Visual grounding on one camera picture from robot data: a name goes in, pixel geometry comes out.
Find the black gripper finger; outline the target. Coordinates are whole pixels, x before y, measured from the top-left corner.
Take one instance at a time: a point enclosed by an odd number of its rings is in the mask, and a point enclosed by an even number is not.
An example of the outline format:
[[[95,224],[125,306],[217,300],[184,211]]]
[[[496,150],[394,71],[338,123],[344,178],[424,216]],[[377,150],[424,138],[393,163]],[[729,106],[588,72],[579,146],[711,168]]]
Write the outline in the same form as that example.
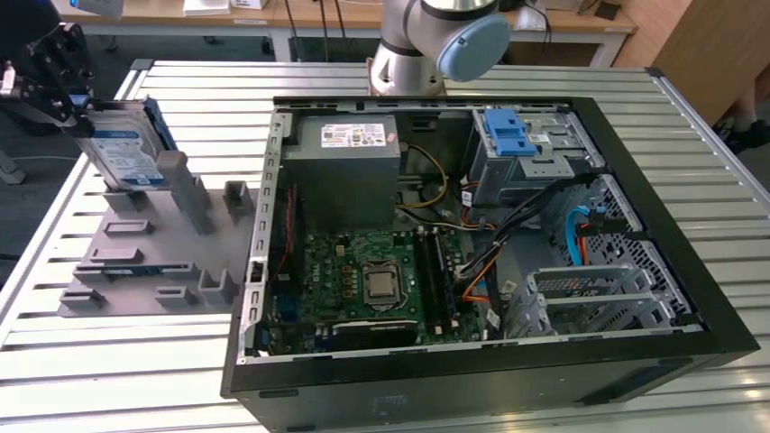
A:
[[[34,123],[55,126],[67,135],[91,135],[93,124],[86,115],[90,99],[90,93],[69,94],[26,85],[18,91],[14,112]]]
[[[69,94],[91,94],[91,58],[78,24],[59,24],[30,48],[34,84]]]

